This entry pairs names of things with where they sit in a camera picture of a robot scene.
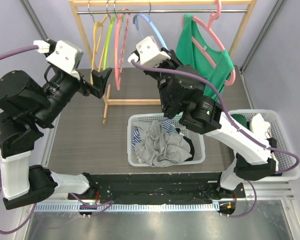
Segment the light blue hanger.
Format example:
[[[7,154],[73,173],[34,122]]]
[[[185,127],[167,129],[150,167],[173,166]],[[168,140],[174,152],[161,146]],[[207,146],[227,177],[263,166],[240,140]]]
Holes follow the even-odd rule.
[[[152,4],[150,1],[148,1],[148,5],[149,5],[148,16],[144,15],[143,13],[137,13],[132,18],[132,24],[135,26],[135,29],[137,30],[139,35],[144,39],[145,37],[140,30],[138,18],[144,19],[147,22],[147,24],[150,26],[150,28],[153,30],[153,32],[155,33],[155,35],[158,38],[159,42],[161,43],[162,47],[165,48],[166,50],[168,50],[169,48],[168,48],[165,40],[163,39],[163,37],[160,34],[157,27],[154,25],[154,23],[150,19],[150,13],[152,11]]]

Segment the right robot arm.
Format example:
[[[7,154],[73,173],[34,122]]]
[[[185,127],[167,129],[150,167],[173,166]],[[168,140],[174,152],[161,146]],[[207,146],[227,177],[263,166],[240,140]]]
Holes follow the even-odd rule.
[[[228,197],[243,181],[276,173],[270,141],[230,116],[222,99],[205,95],[205,88],[212,84],[193,66],[182,64],[173,51],[164,48],[142,53],[139,60],[144,73],[157,81],[165,117],[181,113],[179,123],[188,130],[214,138],[238,153],[215,186],[220,197]]]

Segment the white basket centre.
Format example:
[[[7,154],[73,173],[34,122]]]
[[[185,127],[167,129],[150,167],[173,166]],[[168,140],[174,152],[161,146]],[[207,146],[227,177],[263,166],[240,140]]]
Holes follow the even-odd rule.
[[[186,129],[185,126],[181,125],[179,123],[180,118],[182,117],[182,113],[177,114],[172,120],[171,123],[173,126],[177,129],[180,129],[180,132],[191,140],[193,147],[194,147],[194,156],[192,161],[185,161],[183,163],[180,163],[179,165],[194,165],[194,164],[201,164],[205,158],[205,143],[204,138],[202,135],[195,133],[193,131],[190,131],[189,129]],[[128,119],[127,124],[127,159],[130,165],[133,167],[149,167],[150,165],[147,163],[143,163],[139,160],[137,157],[135,150],[132,146],[132,137],[133,132],[135,130],[135,127],[133,126],[133,123],[135,122],[142,122],[142,123],[151,123],[152,121],[158,120],[163,121],[167,118],[164,117],[163,113],[147,113],[147,114],[135,114],[132,115]]]

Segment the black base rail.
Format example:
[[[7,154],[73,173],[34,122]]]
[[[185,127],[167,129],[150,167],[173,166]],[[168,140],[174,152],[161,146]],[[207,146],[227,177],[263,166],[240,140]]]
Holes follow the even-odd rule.
[[[245,198],[243,184],[234,190],[219,186],[221,173],[93,174],[96,188],[81,200],[99,199],[122,205],[194,205]]]

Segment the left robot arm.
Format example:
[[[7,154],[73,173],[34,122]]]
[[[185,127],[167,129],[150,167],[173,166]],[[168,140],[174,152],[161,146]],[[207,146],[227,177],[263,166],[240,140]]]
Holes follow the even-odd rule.
[[[54,194],[77,194],[92,199],[98,186],[89,173],[64,175],[41,165],[30,165],[42,129],[55,119],[76,93],[101,99],[112,68],[92,70],[92,82],[55,68],[54,76],[39,85],[25,71],[0,78],[0,188],[7,210],[44,201]]]

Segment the green tank top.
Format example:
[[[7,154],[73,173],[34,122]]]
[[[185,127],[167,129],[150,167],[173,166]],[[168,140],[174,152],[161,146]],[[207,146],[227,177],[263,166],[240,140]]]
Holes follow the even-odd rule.
[[[226,81],[235,69],[227,50],[215,50],[202,37],[195,17],[185,14],[182,32],[175,50],[183,65],[194,67],[199,74],[223,93]]]

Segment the wooden clothes rack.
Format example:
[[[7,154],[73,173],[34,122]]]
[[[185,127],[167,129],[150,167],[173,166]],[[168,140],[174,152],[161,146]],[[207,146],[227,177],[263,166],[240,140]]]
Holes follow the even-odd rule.
[[[216,5],[215,0],[150,0],[151,5],[154,6],[199,6],[199,5]],[[90,11],[90,5],[92,7],[100,7],[105,6],[106,7],[106,0],[69,0],[69,4],[74,16],[74,20],[77,24],[80,36],[82,38],[82,42],[84,44],[86,53],[88,55],[88,58],[90,60],[90,63],[92,61],[92,50],[87,38],[87,34],[82,22],[82,19],[80,15],[99,15],[99,14],[107,14],[106,11]],[[125,14],[139,14],[139,13],[146,13],[146,10],[129,10],[126,7],[131,6],[145,6],[148,3],[148,0],[109,0],[110,5],[113,5],[113,11],[109,11],[109,14],[115,15],[116,13],[125,13]],[[234,37],[234,40],[231,44],[230,50],[228,51],[228,54],[230,58],[233,57],[238,44],[242,38],[242,35],[245,31],[245,28],[248,24],[248,21],[251,17],[251,14],[255,8],[255,5],[257,3],[257,0],[221,0],[221,3],[224,5],[247,5],[246,10],[244,9],[224,9],[221,10],[221,12],[224,13],[244,13],[242,20],[240,22],[240,25],[238,27],[238,30],[236,32],[236,35]],[[116,5],[118,6],[124,6],[122,10],[116,11]],[[87,7],[88,11],[79,11],[78,7]],[[186,13],[189,10],[151,10],[151,13]],[[216,10],[213,9],[194,9],[193,13],[212,13]],[[111,93],[111,85],[108,84],[106,86],[106,93],[103,95],[102,99],[104,102],[104,112],[103,112],[103,119],[102,123],[105,125],[107,123],[108,118],[108,109],[109,106],[159,106],[160,100],[159,99],[111,99],[110,98]]]

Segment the pink hanger with striped top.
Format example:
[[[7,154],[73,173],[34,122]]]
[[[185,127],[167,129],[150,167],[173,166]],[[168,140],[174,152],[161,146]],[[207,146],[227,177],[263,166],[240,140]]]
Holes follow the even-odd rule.
[[[116,89],[121,89],[121,73],[125,56],[128,31],[130,24],[129,13],[119,13],[117,16],[114,38],[114,78]]]

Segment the blue striped tank top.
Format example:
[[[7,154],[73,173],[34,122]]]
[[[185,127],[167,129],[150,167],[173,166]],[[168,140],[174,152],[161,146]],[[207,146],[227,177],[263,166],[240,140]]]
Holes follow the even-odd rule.
[[[176,130],[175,126],[172,123],[171,119],[164,119],[164,120],[159,120],[160,124],[162,125],[163,129],[166,130],[169,134],[171,133],[178,133]],[[131,139],[131,145],[133,148],[135,148],[137,143],[141,143],[141,137],[140,137],[140,132],[137,128],[134,129],[133,134],[132,134],[132,139]]]

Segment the pink hanger with green top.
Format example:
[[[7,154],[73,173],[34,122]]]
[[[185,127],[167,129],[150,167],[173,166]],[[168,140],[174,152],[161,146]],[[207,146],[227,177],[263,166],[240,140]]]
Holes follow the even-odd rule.
[[[213,21],[217,20],[221,15],[222,2],[220,0],[216,0],[215,4],[216,4],[216,11],[210,13],[208,22],[204,22],[197,16],[192,15],[192,13],[194,12],[193,10],[188,10],[184,15],[189,14],[189,15],[194,16],[194,20],[197,23],[197,27],[200,31],[200,34],[202,35],[204,40],[207,42],[207,44],[214,50],[222,51],[222,50],[226,50],[226,48],[224,47],[223,43],[218,38],[218,36],[215,34],[215,32],[212,30]],[[183,21],[184,15],[182,16],[182,19],[181,19],[182,29],[183,29],[182,21]],[[225,86],[233,85],[235,80],[236,80],[236,71],[234,68],[234,70],[231,72],[230,78],[225,82]]]

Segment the white basket right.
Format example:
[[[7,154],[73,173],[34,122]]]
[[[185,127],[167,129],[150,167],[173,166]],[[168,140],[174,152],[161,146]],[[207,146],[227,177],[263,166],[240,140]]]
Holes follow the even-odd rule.
[[[229,114],[232,116],[234,114],[243,115],[249,122],[255,115],[261,114],[266,122],[270,123],[271,136],[277,140],[277,148],[293,153],[294,150],[291,146],[283,123],[280,116],[273,110],[268,109],[237,109],[230,110]],[[279,170],[285,170],[290,168],[296,163],[296,159],[292,156],[274,152],[275,157],[278,160]],[[296,166],[294,169],[283,172],[282,174],[275,174],[268,176],[259,180],[259,182],[288,182],[297,180],[300,177],[300,168]]]

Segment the lime green hanger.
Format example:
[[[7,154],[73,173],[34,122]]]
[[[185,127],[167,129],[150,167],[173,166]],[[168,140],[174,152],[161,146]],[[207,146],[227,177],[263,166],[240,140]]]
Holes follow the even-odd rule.
[[[106,34],[106,38],[105,38],[105,43],[104,43],[104,46],[102,49],[102,54],[101,54],[101,58],[100,58],[99,66],[98,66],[99,70],[105,70],[107,67],[107,59],[108,59],[111,35],[112,35],[115,21],[117,19],[116,15],[113,17],[110,16],[109,11],[108,11],[108,5],[109,5],[109,1],[106,2],[106,14],[108,17],[110,17],[110,21],[109,21],[109,26],[108,26],[108,30],[107,30],[107,34]]]

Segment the black tank top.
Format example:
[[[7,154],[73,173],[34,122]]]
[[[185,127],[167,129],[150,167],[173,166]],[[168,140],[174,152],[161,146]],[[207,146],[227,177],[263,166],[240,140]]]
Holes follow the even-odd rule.
[[[172,133],[177,133],[179,135],[182,135],[183,139],[189,144],[189,147],[190,147],[190,152],[189,154],[191,155],[191,157],[189,157],[188,159],[186,159],[185,161],[186,162],[190,162],[194,159],[194,156],[195,156],[195,148],[194,148],[194,145],[193,145],[193,142],[191,139],[189,139],[188,137],[186,137],[182,132],[181,132],[181,129],[180,128],[173,128],[171,127],[170,131]]]

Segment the yellow plastic hanger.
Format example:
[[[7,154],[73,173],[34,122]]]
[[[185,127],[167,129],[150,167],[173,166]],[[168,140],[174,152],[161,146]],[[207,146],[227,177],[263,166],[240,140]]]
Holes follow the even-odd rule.
[[[97,70],[98,72],[101,71],[101,63],[105,58],[105,45],[103,46],[102,52],[101,52],[101,57],[99,60],[99,65],[96,67],[96,55],[99,51],[101,40],[103,37],[104,33],[104,24],[107,20],[111,20],[111,17],[108,14],[104,14],[104,17],[100,21],[95,21],[94,15],[91,14],[92,20],[93,20],[93,31],[92,31],[92,36],[93,36],[93,48],[92,48],[92,56],[91,56],[91,73],[90,73],[90,83],[93,84],[93,70]]]

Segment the grey tank top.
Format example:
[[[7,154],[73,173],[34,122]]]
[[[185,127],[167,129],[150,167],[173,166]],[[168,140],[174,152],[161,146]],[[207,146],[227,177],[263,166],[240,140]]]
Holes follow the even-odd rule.
[[[178,133],[168,133],[159,120],[134,122],[139,130],[141,143],[135,145],[134,151],[142,163],[151,167],[170,167],[190,158],[190,146]]]

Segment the white basket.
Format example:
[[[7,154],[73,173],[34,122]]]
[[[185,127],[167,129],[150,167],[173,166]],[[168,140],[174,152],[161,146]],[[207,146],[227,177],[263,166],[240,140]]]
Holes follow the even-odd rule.
[[[229,114],[232,116],[234,114],[243,115],[249,122],[255,115],[261,114],[266,122],[270,123],[271,136],[277,140],[277,148],[293,153],[294,150],[291,146],[283,123],[280,116],[273,110],[268,109],[237,109],[230,110]],[[279,170],[285,170],[290,168],[296,163],[296,159],[292,156],[274,152],[275,157],[278,160]],[[288,182],[297,180],[300,177],[300,168],[296,166],[294,169],[283,172],[282,174],[275,174],[268,176],[259,180],[259,182]]]
[[[179,165],[194,165],[194,164],[201,164],[205,158],[205,143],[204,138],[202,135],[195,133],[193,131],[190,131],[189,129],[186,129],[185,126],[181,125],[179,123],[180,118],[182,117],[182,113],[177,114],[172,120],[171,123],[173,126],[177,129],[180,129],[180,132],[191,140],[193,147],[194,147],[194,156],[192,161],[185,161],[183,163],[180,163]],[[158,120],[163,121],[167,118],[164,117],[163,113],[147,113],[147,114],[135,114],[132,115],[128,119],[127,124],[127,159],[130,165],[133,167],[149,167],[150,165],[147,163],[143,163],[139,160],[137,157],[135,150],[132,146],[132,137],[133,132],[135,130],[135,127],[133,126],[133,123],[135,122],[142,122],[142,123],[151,123],[152,121]]]

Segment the green cloth in basket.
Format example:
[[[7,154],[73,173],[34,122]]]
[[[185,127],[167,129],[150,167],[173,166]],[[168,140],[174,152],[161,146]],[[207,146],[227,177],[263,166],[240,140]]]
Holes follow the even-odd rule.
[[[242,125],[243,127],[245,127],[246,129],[248,129],[248,125],[247,125],[247,119],[244,115],[241,114],[232,114],[231,117],[236,120],[240,125]]]

